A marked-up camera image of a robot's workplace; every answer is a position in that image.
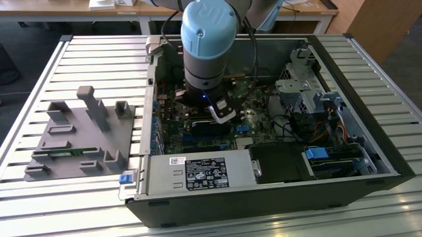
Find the desk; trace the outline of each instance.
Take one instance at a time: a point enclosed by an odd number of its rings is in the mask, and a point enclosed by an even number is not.
[[[137,21],[140,1],[133,6],[89,11],[88,0],[1,0],[0,21],[72,22]]]
[[[137,0],[134,6],[116,6],[116,9],[89,11],[88,0],[1,0],[0,21],[72,22],[72,21],[137,21],[141,33],[151,34],[149,22],[164,21],[172,10],[155,7]],[[293,11],[281,9],[277,21],[316,21],[315,34],[323,34],[337,10],[329,10],[320,0],[293,5]]]
[[[320,0],[311,0],[308,3],[293,5],[293,9],[299,12],[296,14],[293,11],[281,8],[276,21],[316,21],[316,27],[313,34],[323,34],[332,17],[337,14],[337,10],[329,10]],[[163,7],[156,7],[153,5],[141,3],[140,5],[140,29],[144,35],[151,34],[149,22],[151,21],[164,21],[168,19],[173,10]],[[181,14],[172,18],[173,21],[181,20]]]

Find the motherboard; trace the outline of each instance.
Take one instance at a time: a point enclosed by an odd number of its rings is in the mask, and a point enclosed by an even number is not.
[[[248,91],[251,80],[231,79],[228,94],[237,96]],[[159,84],[161,137],[164,154],[240,150],[252,143],[277,140],[273,124],[265,111],[268,87],[257,87],[243,103],[236,118],[217,124],[207,107],[188,107],[177,101],[177,86]]]

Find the open computer chassis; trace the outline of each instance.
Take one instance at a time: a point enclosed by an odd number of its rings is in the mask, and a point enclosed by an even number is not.
[[[257,49],[252,87],[239,36],[223,83],[232,97],[253,92],[216,124],[180,100],[181,50],[148,39],[141,159],[124,172],[136,183],[125,206],[147,227],[345,206],[415,175],[317,38],[259,35]]]

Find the blue latch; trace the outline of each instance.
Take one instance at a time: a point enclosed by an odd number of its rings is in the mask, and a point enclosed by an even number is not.
[[[130,183],[133,183],[133,175],[121,174],[118,178],[118,184],[130,184]]]
[[[325,159],[328,158],[327,151],[323,147],[312,147],[304,151],[308,159]]]
[[[247,132],[249,129],[248,125],[236,126],[236,132]]]
[[[241,131],[243,131],[243,132],[247,132],[248,130],[249,130],[249,126],[248,126],[248,125],[243,125],[243,126],[241,126]]]

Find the green circuit board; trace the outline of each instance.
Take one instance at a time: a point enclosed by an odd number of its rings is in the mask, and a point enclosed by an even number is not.
[[[232,91],[228,91],[228,94],[236,96],[245,93],[249,83],[248,79],[237,79],[236,86]],[[252,141],[252,143],[276,141],[275,130],[265,112],[264,88],[259,87],[253,90],[243,104],[243,110],[237,111],[237,114],[241,114],[240,119],[233,119],[225,123],[223,128],[229,131],[217,136],[193,136],[192,131],[196,124],[213,123],[212,128],[215,129],[219,129],[219,124],[215,124],[207,109],[188,108],[175,102],[172,94],[175,94],[173,91],[167,90],[165,100],[159,102],[164,154],[241,149],[236,144],[237,138],[248,138],[245,140]],[[191,118],[185,116],[187,114],[208,114],[208,116]]]

